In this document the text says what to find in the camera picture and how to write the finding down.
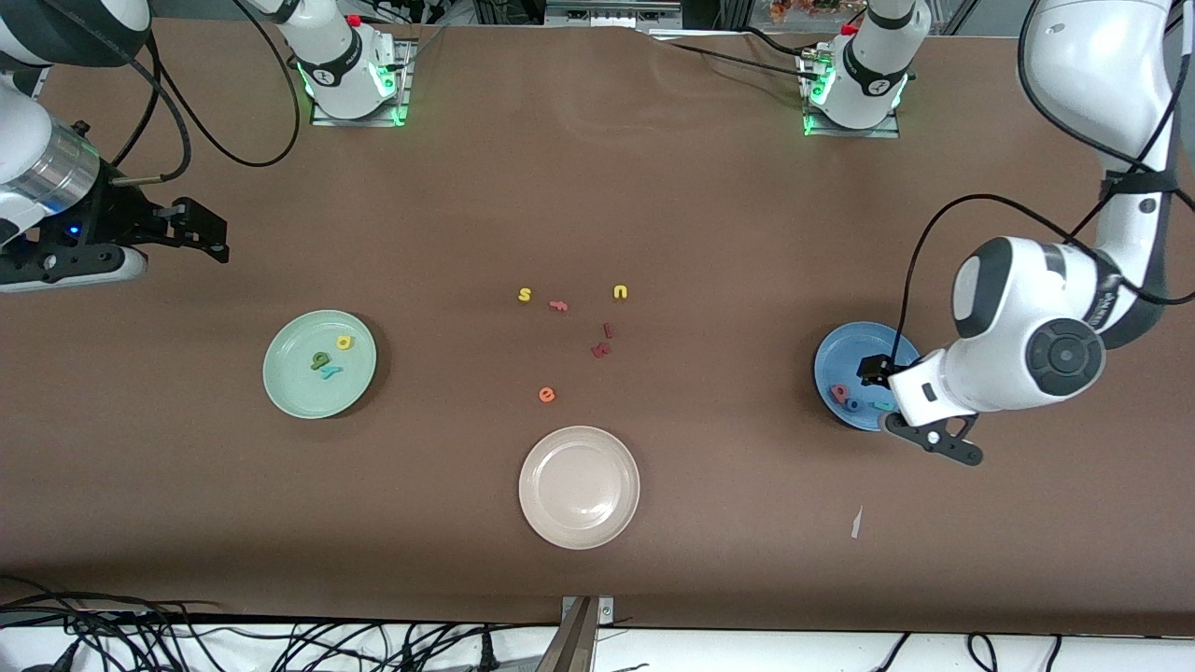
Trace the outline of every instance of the table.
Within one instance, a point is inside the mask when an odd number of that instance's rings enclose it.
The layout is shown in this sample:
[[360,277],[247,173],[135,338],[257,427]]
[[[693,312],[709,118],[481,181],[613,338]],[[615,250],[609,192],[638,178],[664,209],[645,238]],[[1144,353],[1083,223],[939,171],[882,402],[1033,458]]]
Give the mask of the table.
[[[155,26],[220,139],[255,159],[284,143],[251,26]],[[785,65],[753,38],[697,43]],[[902,138],[864,141],[803,136],[784,75],[629,30],[456,28],[421,57],[403,129],[305,127],[259,171],[197,138],[190,172],[147,193],[225,216],[232,263],[148,250],[137,282],[0,303],[0,568],[231,612],[551,622],[560,595],[601,593],[643,625],[1189,634],[1190,310],[1081,397],[980,419],[978,469],[844,428],[811,384],[832,328],[895,323],[948,200],[1071,222],[1093,202],[1095,155],[1030,109],[1013,53],[929,39]],[[62,68],[43,99],[111,155],[146,94],[127,68]],[[159,112],[123,167],[168,170],[178,148]],[[923,352],[952,338],[967,253],[1048,239],[963,208],[914,280]],[[1176,293],[1190,219],[1171,227]],[[369,324],[379,374],[344,415],[300,421],[261,361],[324,307]],[[615,433],[642,474],[631,526],[593,551],[539,539],[516,496],[531,446],[568,424]]]

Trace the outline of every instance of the black cable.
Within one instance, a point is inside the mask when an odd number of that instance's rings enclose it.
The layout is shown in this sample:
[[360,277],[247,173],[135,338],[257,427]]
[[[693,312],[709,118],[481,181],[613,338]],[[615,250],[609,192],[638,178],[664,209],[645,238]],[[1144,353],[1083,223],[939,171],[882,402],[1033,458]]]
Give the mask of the black cable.
[[319,637],[331,633],[338,627],[339,625],[337,625],[336,623],[314,625],[310,630],[307,630],[307,639],[304,640],[304,643],[299,644],[298,647],[294,646],[294,641],[292,640],[290,643],[287,644],[287,648],[283,649],[282,653],[278,655],[278,659],[274,661],[274,666],[270,667],[270,672],[286,672],[287,665],[292,660],[294,660],[295,656],[298,656],[299,653],[302,652],[302,649],[311,646],[311,640],[318,640]]
[[[312,627],[312,629],[308,630],[308,633],[312,633],[314,629],[315,628]],[[278,672],[280,670],[286,667],[286,662],[289,661],[289,658],[286,658],[286,660],[283,659],[290,653],[292,647],[295,646],[295,635],[298,633],[299,633],[299,624],[295,623],[290,625],[290,636],[287,637],[287,647],[282,649],[282,653],[278,654],[278,658],[274,660],[274,665],[270,666],[270,672]]]
[[[151,60],[153,61],[153,78],[155,81],[161,83],[161,62],[158,59],[158,42],[153,38],[153,32],[149,33],[149,38],[146,39],[146,49],[149,50]],[[146,127],[149,126],[149,120],[153,118],[154,110],[158,109],[158,90],[149,90],[149,100],[146,102],[146,109],[141,112],[141,118],[137,121],[137,126],[129,134],[129,139],[124,141],[124,146],[121,151],[116,153],[116,158],[112,159],[111,164],[114,166],[120,166],[124,157],[129,155],[133,147],[141,140],[141,134],[145,133]]]
[[394,10],[382,10],[381,8],[381,0],[369,0],[369,5],[373,6],[374,12],[378,12],[379,14],[380,13],[390,14],[391,18],[398,19],[398,20],[400,20],[400,22],[403,22],[405,24],[413,23],[411,19],[404,17],[403,14],[399,14]]
[[[191,623],[191,613],[186,611],[186,605],[179,604],[178,611],[182,613],[183,623],[186,625],[188,630],[191,631],[191,636],[195,637],[195,643],[198,644],[200,650],[203,652],[203,655],[208,658],[208,660],[212,662],[212,665],[216,668],[217,672],[226,672],[225,668],[220,666],[220,662],[216,660],[216,658],[212,655],[212,650],[208,648],[208,644],[203,642],[203,637],[201,637],[200,634],[195,631],[195,624]],[[173,628],[170,629],[170,634],[172,637],[174,637],[174,641],[177,642],[178,634],[174,633]]]
[[[96,643],[97,644],[98,644],[98,637],[103,635],[103,636],[117,636],[118,639],[121,639],[123,641],[123,643],[127,647],[130,647],[130,649],[136,649],[137,647],[135,647],[131,643],[131,640],[128,636],[125,636],[123,634],[123,631],[120,630],[118,625],[110,624],[106,621],[102,621],[102,623],[104,624],[104,627],[97,630],[96,629],[96,622],[97,622],[96,619],[103,619],[104,617],[102,615],[94,615],[92,612],[82,612],[80,610],[76,610],[67,600],[76,600],[78,601],[78,600],[84,600],[84,599],[92,599],[92,600],[116,601],[116,603],[122,603],[122,604],[133,604],[133,605],[137,605],[137,606],[145,606],[145,607],[149,609],[152,612],[154,612],[159,617],[159,621],[163,624],[167,623],[165,613],[164,613],[163,609],[160,607],[161,603],[153,603],[153,601],[149,601],[149,600],[143,600],[143,599],[140,599],[140,598],[134,598],[134,597],[128,597],[128,595],[112,595],[112,594],[108,594],[108,593],[80,592],[80,591],[56,592],[56,591],[50,591],[49,588],[47,588],[45,586],[43,586],[41,584],[37,584],[36,581],[30,581],[27,579],[22,579],[19,576],[2,575],[2,576],[0,576],[0,579],[14,581],[14,582],[19,582],[19,584],[33,587],[33,588],[36,588],[38,591],[42,591],[41,594],[30,595],[30,597],[26,597],[26,598],[19,598],[19,599],[8,601],[5,605],[2,605],[2,609],[20,611],[20,610],[29,609],[30,606],[35,606],[36,607],[37,603],[41,603],[41,601],[45,601],[45,600],[57,601],[60,605],[62,605],[62,607],[65,610],[69,610],[72,612],[72,615],[75,616],[76,619],[82,621],[84,623],[86,623],[88,625],[88,628],[87,628],[86,631],[79,633],[79,636],[80,636],[80,639],[84,640],[84,643],[88,643],[88,646],[91,648],[96,648],[96,647],[91,646],[91,643],[86,640],[86,635],[88,635],[88,634],[91,634],[96,639]],[[36,607],[36,609],[43,610],[45,607]],[[146,634],[145,629],[140,629],[139,628],[137,633],[135,633],[137,636],[141,637],[141,641],[145,644],[145,649],[136,650],[136,653],[134,653],[133,656],[134,658],[141,658],[142,661],[152,661],[152,664],[149,665],[151,667],[154,667],[154,666],[163,667],[163,665],[158,661],[157,653],[154,652],[154,648],[157,646],[161,646],[163,653],[166,655],[167,664],[168,664],[170,667],[176,668],[176,670],[178,670],[178,668],[185,668],[185,658],[183,655],[182,648],[178,644],[178,641],[177,640],[174,641],[174,653],[177,654],[177,658],[176,658],[176,655],[170,652],[170,648],[166,644],[166,641],[161,637],[160,634],[158,634],[157,631],[154,631],[152,628],[149,629],[149,633],[154,635],[154,641],[153,642],[151,642],[149,639],[147,637],[147,634]]]
[[[56,613],[62,617],[63,628],[66,629],[67,634],[78,636],[80,641],[82,641],[82,643],[87,646],[87,648],[97,652],[100,655],[100,658],[104,661],[105,670],[108,670],[109,664],[112,664],[120,672],[128,672],[128,668],[121,665],[120,660],[112,656],[112,654],[110,654],[104,648],[103,643],[99,641],[99,635],[97,630],[106,628],[108,624],[104,623],[103,618],[98,616],[87,615],[86,612],[75,610],[74,607],[63,609],[54,606],[23,606],[19,609],[8,609],[6,606],[0,606],[0,613]],[[85,631],[78,631],[78,630],[73,631],[69,629],[68,625],[72,623],[74,623],[78,628],[79,622],[82,622],[87,625],[87,629]],[[88,635],[92,637],[92,640],[87,639]],[[148,661],[148,658],[141,652],[141,649],[136,647],[131,640],[124,636],[123,633],[120,633],[118,630],[114,629],[110,631],[110,635],[122,639],[124,644],[129,648],[129,652],[134,659],[141,658],[142,661]]]
[[1108,202],[1113,200],[1114,195],[1115,194],[1113,194],[1111,191],[1109,191],[1108,194],[1104,194],[1103,196],[1101,196],[1099,201],[1096,202],[1096,206],[1093,208],[1091,208],[1090,210],[1087,210],[1087,214],[1084,215],[1084,218],[1079,221],[1079,224],[1076,225],[1076,227],[1071,230],[1071,236],[1078,236],[1080,231],[1083,231],[1084,228],[1086,228],[1087,224],[1091,222],[1091,220],[1093,220],[1096,218],[1096,215],[1098,215],[1101,212],[1103,212],[1104,206],[1107,206]]
[[544,25],[544,12],[535,4],[535,0],[522,0],[523,13],[527,20],[537,25]]
[[381,633],[381,644],[382,644],[381,655],[382,655],[384,659],[386,659],[386,658],[390,658],[390,637],[386,636],[386,629],[385,628],[382,628],[380,630],[380,633]]
[[75,653],[79,650],[79,644],[82,643],[82,637],[71,642],[71,646],[62,652],[62,655],[50,665],[49,672],[71,672],[71,667],[74,665]]
[[1049,650],[1049,658],[1046,659],[1046,671],[1054,672],[1054,661],[1058,660],[1058,652],[1062,650],[1062,635],[1054,635],[1054,647]]
[[[424,633],[423,635],[416,637],[413,641],[411,640],[411,633],[415,630],[415,625],[413,624],[410,625],[406,629],[406,636],[403,639],[403,648],[398,649],[398,653],[396,653],[396,654],[393,654],[393,655],[384,659],[381,662],[379,662],[378,666],[374,667],[374,671],[375,672],[381,672],[387,666],[390,666],[390,667],[397,667],[399,670],[403,670],[404,672],[406,672],[407,670],[415,670],[415,667],[412,667],[412,665],[413,665],[413,653],[412,653],[413,652],[413,647],[416,644],[418,644],[419,642],[422,642],[423,640],[425,640],[425,639],[428,639],[428,637],[430,637],[433,635],[436,635],[437,633],[440,633],[440,634],[447,633],[448,630],[452,630],[456,625],[458,625],[456,623],[446,623],[443,625],[433,628],[431,630],[429,630],[429,631]],[[400,662],[396,664],[394,662],[396,659],[400,659]]]
[[381,624],[380,623],[370,623],[369,625],[366,625],[364,628],[361,628],[360,630],[354,630],[351,634],[349,634],[349,636],[347,636],[343,640],[336,642],[335,644],[327,647],[327,650],[325,650],[323,655],[320,655],[319,658],[317,658],[310,665],[305,665],[304,668],[302,668],[304,672],[315,672],[315,670],[319,667],[320,662],[324,662],[329,658],[332,658],[333,653],[339,653],[339,652],[344,650],[342,647],[344,647],[345,644],[348,644],[350,641],[360,637],[361,635],[364,635],[369,630],[373,630],[374,628],[381,628]]
[[257,32],[262,36],[262,39],[264,39],[265,44],[270,48],[270,53],[274,54],[274,60],[277,61],[278,69],[282,71],[282,77],[287,80],[287,87],[290,90],[290,103],[294,106],[294,128],[290,132],[290,140],[287,141],[287,146],[281,152],[278,152],[277,155],[264,161],[250,161],[247,159],[238,157],[237,154],[228,151],[223,145],[221,145],[220,141],[216,140],[214,135],[212,135],[212,133],[207,129],[207,127],[203,126],[203,122],[200,121],[200,116],[195,114],[195,110],[191,108],[190,103],[186,102],[186,98],[183,97],[182,91],[178,90],[178,86],[174,84],[173,78],[170,77],[170,72],[166,69],[165,65],[161,65],[161,75],[163,79],[166,80],[166,86],[168,86],[170,90],[174,92],[174,96],[178,98],[178,103],[183,105],[183,109],[186,110],[188,116],[190,116],[191,121],[195,122],[195,127],[200,129],[200,133],[204,138],[207,138],[208,142],[212,142],[212,146],[215,147],[221,154],[233,160],[234,163],[246,167],[269,167],[277,164],[282,159],[287,158],[287,155],[290,153],[290,149],[294,148],[295,142],[299,140],[299,128],[300,126],[302,126],[302,111],[299,109],[299,91],[295,88],[294,80],[290,79],[290,72],[287,69],[286,60],[282,57],[282,54],[278,53],[278,48],[274,45],[274,41],[270,39],[270,36],[265,32],[265,29],[262,28],[262,24],[257,20],[257,17],[255,17],[240,0],[232,0],[232,2],[233,5],[237,5],[237,8],[240,10],[240,12],[245,14],[245,17],[250,22],[252,22],[253,28],[257,29]]
[[[1166,16],[1169,17],[1170,14],[1175,13],[1175,10],[1178,8],[1178,6],[1182,5],[1182,4],[1183,4],[1183,0],[1172,0],[1170,2],[1170,11],[1166,12]],[[1177,17],[1175,17],[1175,20],[1170,22],[1170,25],[1166,26],[1166,30],[1163,32],[1163,35],[1170,35],[1170,31],[1172,31],[1176,28],[1178,28],[1179,23],[1182,23],[1182,16],[1181,14],[1177,16]]]
[[[1162,132],[1166,129],[1166,123],[1175,116],[1175,110],[1178,109],[1178,97],[1183,92],[1183,86],[1187,85],[1187,73],[1190,71],[1191,55],[1183,54],[1182,59],[1178,61],[1178,75],[1175,78],[1175,88],[1170,92],[1170,100],[1166,102],[1166,109],[1162,112],[1162,118],[1158,120],[1158,126],[1153,127],[1153,133],[1150,134],[1150,140],[1146,141],[1145,148],[1141,149],[1141,155],[1138,157],[1139,161],[1145,161],[1145,158],[1150,155],[1150,151],[1158,142],[1158,138],[1162,136]],[[1136,170],[1136,166],[1129,167],[1128,172]]]
[[735,32],[749,32],[755,37],[762,39],[764,43],[771,47],[772,49],[776,49],[777,51],[782,54],[788,54],[790,56],[799,56],[801,49],[803,49],[803,48],[785,47],[784,44],[780,44],[779,42],[772,39],[772,36],[770,36],[768,33],[764,32],[762,30],[753,25],[744,25],[742,28],[736,28]]
[[422,672],[423,667],[428,664],[428,661],[430,661],[435,656],[442,654],[443,652],[448,650],[449,648],[456,646],[461,641],[467,640],[470,637],[476,637],[476,636],[480,635],[483,631],[485,631],[485,629],[489,629],[490,633],[497,633],[497,631],[501,631],[501,630],[515,630],[515,629],[519,629],[519,628],[532,628],[532,627],[533,625],[522,625],[522,624],[520,624],[520,625],[485,625],[485,627],[480,627],[480,628],[472,628],[472,629],[466,630],[464,633],[460,633],[460,634],[453,635],[451,637],[447,637],[442,642],[439,642],[440,649],[435,649],[433,647],[428,647],[423,652],[419,652],[421,653],[421,660],[419,660],[419,665],[418,665],[418,667],[416,670],[417,670],[417,672]]
[[477,672],[497,672],[502,662],[494,655],[494,637],[489,625],[482,629],[482,655],[477,661]]
[[1190,194],[1183,191],[1182,189],[1178,189],[1177,191],[1175,191],[1175,196],[1178,196],[1178,200],[1182,201],[1188,209],[1195,212],[1195,201],[1191,201]]
[[57,616],[41,616],[37,618],[30,618],[27,621],[14,621],[12,623],[5,623],[4,628],[30,628],[32,625],[45,625],[48,623],[54,623],[55,621],[61,621]]
[[448,635],[448,633],[452,633],[452,631],[453,631],[453,628],[446,628],[446,629],[441,630],[436,635],[436,639],[431,640],[431,643],[428,644],[427,648],[424,648],[423,650],[421,650],[418,653],[419,658],[417,659],[417,661],[415,662],[415,666],[413,666],[415,672],[423,672],[423,668],[428,665],[428,662],[433,658],[435,658],[435,655],[437,655],[436,644],[439,644],[441,641],[443,641],[443,639]]
[[900,639],[896,640],[896,643],[893,644],[891,650],[888,652],[888,658],[884,659],[883,665],[876,667],[874,672],[888,672],[888,670],[893,666],[893,662],[896,660],[896,654],[900,653],[901,647],[903,647],[905,642],[907,642],[912,636],[913,633],[905,633],[901,635]]
[[678,49],[684,49],[686,51],[693,51],[695,54],[704,54],[706,56],[713,56],[715,59],[723,59],[723,60],[727,60],[727,61],[734,61],[736,63],[743,63],[746,66],[752,66],[752,67],[761,68],[761,69],[765,69],[765,71],[772,71],[772,72],[778,72],[778,73],[784,73],[784,74],[791,74],[791,75],[801,78],[801,79],[817,79],[817,75],[814,74],[814,73],[811,73],[811,72],[799,72],[799,71],[793,71],[793,69],[789,69],[789,68],[780,68],[780,67],[777,67],[777,66],[770,66],[767,63],[760,63],[760,62],[756,62],[756,61],[749,61],[747,59],[740,59],[739,56],[731,56],[729,54],[719,54],[717,51],[710,51],[709,49],[701,49],[700,47],[690,47],[688,44],[678,44],[678,43],[675,43],[673,41],[669,41],[668,44],[672,44],[673,47],[675,47]]
[[[975,652],[975,640],[980,640],[987,644],[987,653],[992,659],[991,667],[985,665],[983,661],[979,659],[979,653]],[[999,672],[1000,668],[995,661],[995,647],[992,644],[992,640],[988,639],[987,635],[982,633],[972,633],[970,635],[967,635],[967,653],[970,654],[972,660],[974,660],[975,665],[979,665],[979,668],[983,672]]]
[[141,79],[145,79],[147,83],[149,83],[149,86],[152,86],[153,90],[157,91],[159,96],[161,96],[163,102],[166,103],[166,109],[170,110],[170,116],[174,117],[174,124],[178,126],[178,136],[183,141],[183,158],[179,160],[178,167],[176,167],[170,172],[158,176],[157,181],[170,182],[172,179],[177,179],[179,176],[186,172],[186,169],[190,167],[191,165],[191,135],[186,132],[186,122],[183,121],[183,114],[178,111],[178,106],[174,105],[174,100],[171,99],[170,94],[166,93],[166,90],[161,87],[161,84],[159,84],[158,80],[154,79],[152,74],[149,74],[149,71],[147,71],[145,66],[139,63],[137,60],[134,59],[130,54],[127,54],[124,49],[121,49],[115,42],[105,37],[96,29],[87,25],[87,22],[82,20],[82,18],[80,18],[79,14],[75,14],[74,12],[65,7],[61,0],[42,0],[42,2],[45,2],[55,12],[71,19],[72,23],[74,23],[84,31],[86,31],[87,35],[99,41],[110,51],[120,56],[125,63],[129,65],[129,67],[135,69],[137,74],[141,75]]
[[[382,634],[382,641],[386,643],[386,650],[387,650],[386,656],[388,656],[390,642],[388,642],[388,640],[386,640],[386,630],[385,630],[385,628],[382,628],[382,625],[385,625],[386,623],[387,622],[384,622],[384,621],[374,622],[370,625],[368,625],[367,629],[380,628],[380,631]],[[289,646],[286,649],[283,649],[282,654],[278,658],[278,660],[283,660],[283,658],[286,658],[287,662],[293,661],[302,652],[302,649],[306,648],[307,646],[313,646],[313,647],[317,647],[317,648],[321,648],[326,653],[330,653],[330,654],[344,655],[344,656],[348,656],[348,658],[353,658],[353,659],[357,660],[358,664],[369,662],[369,664],[378,665],[378,664],[384,662],[384,659],[380,659],[378,656],[369,655],[367,653],[363,653],[363,652],[360,652],[360,650],[355,650],[355,649],[351,649],[351,648],[345,648],[345,647],[341,646],[339,643],[337,643],[337,644],[330,644],[327,642],[321,642],[318,639],[315,639],[315,637],[319,637],[319,636],[324,636],[326,634],[331,634],[332,630],[335,630],[336,628],[339,628],[339,627],[342,627],[342,624],[339,624],[339,623],[331,623],[331,624],[330,623],[317,623],[312,629],[308,629],[305,633],[299,633],[298,631],[298,624],[296,624],[294,628],[292,628],[292,631],[289,634],[286,634],[286,635],[266,635],[266,634],[261,634],[261,633],[251,633],[249,630],[243,630],[240,628],[232,627],[232,625],[223,625],[223,627],[212,628],[209,630],[204,630],[202,634],[198,634],[198,633],[192,633],[190,635],[186,635],[186,634],[174,634],[174,636],[180,637],[180,639],[198,639],[198,641],[202,642],[202,639],[206,637],[206,636],[213,635],[215,633],[225,633],[226,631],[226,633],[233,633],[237,636],[250,639],[250,640],[263,640],[263,641],[269,641],[269,640],[288,640],[289,641]],[[319,628],[325,628],[325,630],[323,630],[320,633],[317,633],[317,634],[314,634],[314,636],[312,636],[311,633],[313,633],[315,629],[319,629]],[[362,634],[362,631],[355,633],[353,636],[358,636],[360,634]],[[301,644],[301,646],[300,646],[299,649],[293,649],[292,647],[294,647],[295,644]],[[335,658],[335,655],[330,655],[329,659]],[[387,665],[386,667],[396,667],[396,665]]]

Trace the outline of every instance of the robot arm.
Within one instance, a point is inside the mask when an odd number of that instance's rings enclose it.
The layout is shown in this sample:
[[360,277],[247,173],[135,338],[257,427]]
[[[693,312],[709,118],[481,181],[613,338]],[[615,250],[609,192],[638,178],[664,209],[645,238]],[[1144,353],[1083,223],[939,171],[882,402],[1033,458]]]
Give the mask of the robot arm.
[[394,38],[360,20],[350,25],[336,0],[249,0],[287,38],[315,103],[327,115],[355,120],[396,96],[388,69]]
[[146,269],[133,246],[143,243],[228,261],[222,219],[190,198],[164,208],[114,185],[123,176],[87,142],[86,124],[63,124],[16,88],[17,71],[124,65],[148,36],[146,0],[67,7],[73,18],[44,0],[0,2],[0,292],[131,280]]
[[872,128],[896,106],[908,66],[930,32],[925,0],[871,0],[854,35],[828,45],[833,72],[810,102],[834,123]]
[[[1138,155],[1170,99],[1168,13],[1165,0],[1046,0],[1024,45],[1034,91],[1079,133]],[[1128,169],[1101,160],[1114,182]],[[1170,122],[1144,163],[1173,167]],[[887,379],[902,416],[896,428],[1068,399],[1099,378],[1108,349],[1158,322],[1162,307],[1121,280],[1165,292],[1170,195],[1128,191],[1114,191],[1101,213],[1098,262],[1071,245],[1023,238],[995,238],[963,262],[951,301],[960,340]]]

